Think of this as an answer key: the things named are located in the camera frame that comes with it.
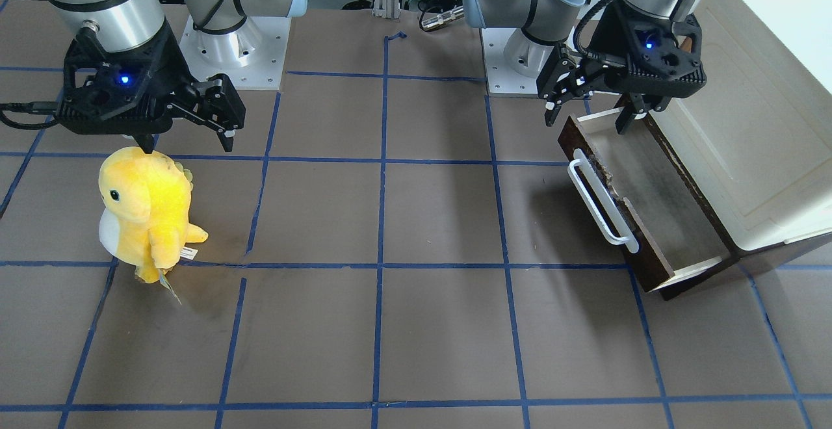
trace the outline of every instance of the yellow dinosaur plush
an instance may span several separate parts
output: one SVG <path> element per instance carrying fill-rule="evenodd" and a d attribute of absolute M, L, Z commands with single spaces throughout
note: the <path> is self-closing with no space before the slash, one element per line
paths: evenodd
<path fill-rule="evenodd" d="M 110 254 L 136 265 L 145 283 L 168 287 L 164 275 L 179 261 L 186 242 L 205 242 L 208 233 L 188 222 L 190 171 L 154 151 L 122 148 L 101 165 L 98 189 L 104 213 L 98 237 Z"/>

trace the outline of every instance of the open drawer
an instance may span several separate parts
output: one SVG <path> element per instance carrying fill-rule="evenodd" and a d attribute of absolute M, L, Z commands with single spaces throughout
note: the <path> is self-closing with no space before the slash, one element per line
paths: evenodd
<path fill-rule="evenodd" d="M 619 135 L 620 112 L 570 116 L 558 139 L 601 233 L 621 245 L 645 291 L 724 263 L 731 249 L 705 215 L 707 201 L 680 176 L 681 163 L 668 156 L 644 120 Z"/>

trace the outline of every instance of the metal plate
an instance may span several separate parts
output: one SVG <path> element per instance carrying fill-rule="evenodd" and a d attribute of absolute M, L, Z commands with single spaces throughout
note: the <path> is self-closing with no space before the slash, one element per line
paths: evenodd
<path fill-rule="evenodd" d="M 200 80 L 208 79 L 217 73 L 225 73 L 231 78 L 234 87 L 253 90 L 280 90 L 280 77 L 283 76 L 283 62 L 286 58 L 286 45 L 289 43 L 289 18 L 252 17 L 253 22 L 268 41 L 262 59 L 243 68 L 217 68 L 208 64 L 202 54 L 197 53 L 196 35 L 193 34 L 193 18 L 188 17 L 185 33 L 179 41 L 182 55 L 188 62 L 191 74 Z"/>
<path fill-rule="evenodd" d="M 514 71 L 506 62 L 502 50 L 514 27 L 486 27 L 482 29 L 482 55 L 488 76 L 488 94 L 515 98 L 536 98 L 538 84 L 532 77 Z"/>

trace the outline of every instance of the drawer handle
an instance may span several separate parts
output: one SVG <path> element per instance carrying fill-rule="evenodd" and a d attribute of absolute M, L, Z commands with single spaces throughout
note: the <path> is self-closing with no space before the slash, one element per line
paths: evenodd
<path fill-rule="evenodd" d="M 589 160 L 586 159 L 586 154 L 584 154 L 583 151 L 576 149 L 574 158 L 575 159 L 569 163 L 569 177 L 573 180 L 575 189 L 577 189 L 580 197 L 583 198 L 583 203 L 586 204 L 586 207 L 589 209 L 589 213 L 592 215 L 592 218 L 595 219 L 595 224 L 598 225 L 604 239 L 612 245 L 624 245 L 627 247 L 627 250 L 630 251 L 630 254 L 635 254 L 638 252 L 638 240 L 636 240 L 636 237 L 633 235 L 630 227 L 627 227 L 627 222 L 624 221 L 624 216 L 622 216 L 618 209 L 616 209 L 615 202 L 612 201 L 610 193 L 606 191 L 606 187 L 601 184 L 601 180 L 598 178 L 597 174 L 595 174 L 595 171 L 592 170 L 592 167 L 589 165 Z M 615 226 L 619 233 L 623 235 L 622 237 L 618 237 L 615 233 L 612 233 L 609 225 L 607 225 L 604 220 L 604 216 L 601 216 L 601 210 L 598 209 L 598 206 L 595 206 L 595 202 L 592 200 L 589 190 L 586 186 L 584 186 L 579 175 L 577 175 L 577 169 L 579 168 L 580 173 L 583 174 L 592 188 L 592 192 L 594 192 L 598 197 L 598 200 L 601 201 L 601 206 L 604 207 L 604 210 L 610 217 L 612 225 Z"/>

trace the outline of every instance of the white tag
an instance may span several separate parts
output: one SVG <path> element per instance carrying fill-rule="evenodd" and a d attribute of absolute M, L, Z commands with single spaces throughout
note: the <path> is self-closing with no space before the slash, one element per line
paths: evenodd
<path fill-rule="evenodd" d="M 179 252 L 179 256 L 182 258 L 187 258 L 188 260 L 193 260 L 196 257 L 196 252 L 199 250 L 195 248 L 190 248 L 190 246 L 184 246 L 182 251 Z"/>

